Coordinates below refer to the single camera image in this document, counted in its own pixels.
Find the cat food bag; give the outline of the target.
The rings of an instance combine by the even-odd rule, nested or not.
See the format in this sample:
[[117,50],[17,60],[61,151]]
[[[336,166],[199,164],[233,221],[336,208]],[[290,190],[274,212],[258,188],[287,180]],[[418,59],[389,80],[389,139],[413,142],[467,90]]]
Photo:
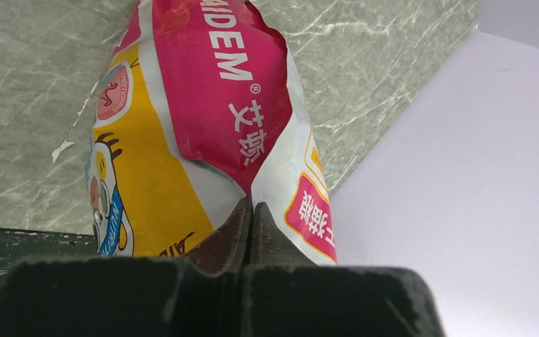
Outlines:
[[237,203],[337,262],[328,192],[285,38],[249,1],[138,1],[98,88],[86,182],[102,256],[180,256]]

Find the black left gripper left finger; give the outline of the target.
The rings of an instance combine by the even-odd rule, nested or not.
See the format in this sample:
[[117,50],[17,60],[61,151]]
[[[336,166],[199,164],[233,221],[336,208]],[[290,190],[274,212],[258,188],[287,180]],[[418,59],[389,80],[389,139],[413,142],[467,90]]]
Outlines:
[[181,256],[29,259],[0,288],[0,336],[237,336],[253,207]]

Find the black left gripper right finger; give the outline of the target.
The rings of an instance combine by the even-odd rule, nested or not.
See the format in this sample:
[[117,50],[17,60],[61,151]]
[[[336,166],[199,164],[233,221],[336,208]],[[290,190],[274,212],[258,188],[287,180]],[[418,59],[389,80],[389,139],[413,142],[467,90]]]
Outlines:
[[443,336],[432,292],[401,267],[319,266],[253,213],[244,269],[245,336]]

